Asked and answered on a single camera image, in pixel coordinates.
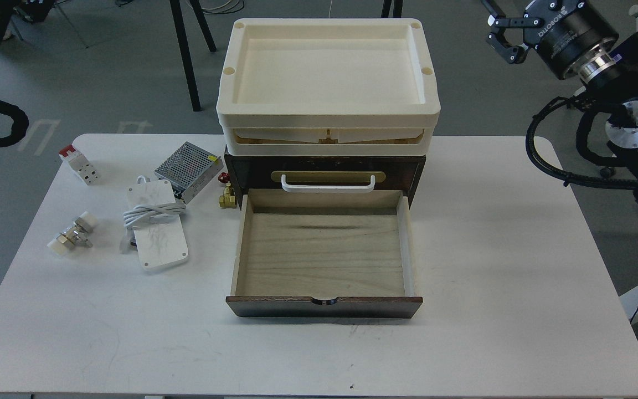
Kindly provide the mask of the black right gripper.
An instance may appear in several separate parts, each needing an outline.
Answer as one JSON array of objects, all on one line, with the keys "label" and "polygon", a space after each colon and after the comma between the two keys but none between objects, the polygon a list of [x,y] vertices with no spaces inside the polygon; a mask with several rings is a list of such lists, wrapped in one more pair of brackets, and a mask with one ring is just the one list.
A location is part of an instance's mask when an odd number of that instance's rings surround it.
[{"label": "black right gripper", "polygon": [[[573,65],[585,53],[600,46],[611,50],[619,34],[587,1],[531,1],[524,10],[528,18],[489,16],[488,43],[509,64],[521,64],[527,55],[523,45],[512,45],[506,29],[524,29],[523,40],[534,48],[558,79],[576,74]],[[531,18],[541,23],[531,24]]]}]

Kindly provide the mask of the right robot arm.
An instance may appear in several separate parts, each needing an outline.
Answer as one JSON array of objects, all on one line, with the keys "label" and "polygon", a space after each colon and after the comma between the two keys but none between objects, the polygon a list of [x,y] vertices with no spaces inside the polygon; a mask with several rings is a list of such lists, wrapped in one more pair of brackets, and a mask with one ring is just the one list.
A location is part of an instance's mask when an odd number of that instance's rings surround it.
[{"label": "right robot arm", "polygon": [[[525,150],[532,164],[565,185],[631,191],[638,204],[638,32],[617,45],[618,34],[587,1],[532,1],[521,18],[484,1],[491,28],[487,43],[507,63],[522,63],[534,49],[559,79],[577,76],[583,92],[554,98],[532,118]],[[561,170],[537,152],[535,131],[560,106],[583,115],[575,132],[578,154],[603,169],[625,167],[631,180]]]}]

